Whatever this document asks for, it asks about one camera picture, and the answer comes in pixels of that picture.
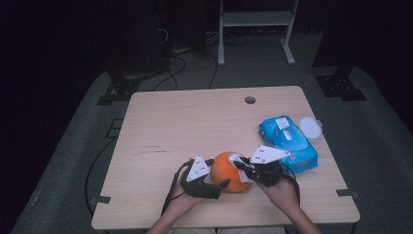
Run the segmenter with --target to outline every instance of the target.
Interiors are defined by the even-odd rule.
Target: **person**
[[[281,179],[274,186],[266,187],[257,182],[264,193],[268,196],[271,203],[280,209],[292,222],[300,234],[320,234],[321,231],[310,220],[301,209],[293,185],[287,179]],[[204,198],[195,198],[184,193],[183,188],[178,182],[173,191],[172,199],[161,217],[146,232],[147,234],[167,234],[173,224],[182,216],[188,214]]]

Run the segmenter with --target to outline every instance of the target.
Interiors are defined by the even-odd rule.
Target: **orange ball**
[[[210,180],[215,184],[219,184],[230,178],[231,181],[224,191],[245,192],[251,187],[251,184],[248,182],[241,182],[238,169],[230,162],[232,153],[233,152],[229,151],[223,152],[215,157],[213,164],[210,167]]]

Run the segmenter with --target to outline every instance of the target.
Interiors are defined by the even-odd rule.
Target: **wooden tabletop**
[[[255,103],[245,102],[245,98]],[[289,115],[298,124],[314,116],[299,87],[136,93],[110,163],[92,225],[95,229],[149,228],[161,215],[173,174],[197,154],[214,158],[234,151],[250,157],[263,143],[258,125]],[[321,136],[311,139],[319,166],[297,175],[301,207],[315,223],[352,223],[359,212],[330,149]],[[290,224],[256,184],[246,193],[223,193],[206,200],[174,227],[240,227]]]

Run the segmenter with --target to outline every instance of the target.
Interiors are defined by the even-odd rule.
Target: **orange pumpkin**
[[[228,186],[224,189],[226,192],[245,192],[251,184],[241,182],[238,169],[230,162],[230,156],[233,152],[223,152],[215,157],[212,166],[210,167],[210,180],[213,183],[219,184],[228,178],[231,179]]]

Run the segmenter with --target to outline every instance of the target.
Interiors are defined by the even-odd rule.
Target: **wet wipes package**
[[[268,146],[290,152],[281,162],[295,174],[319,165],[318,153],[288,116],[264,120],[259,125],[259,134]]]

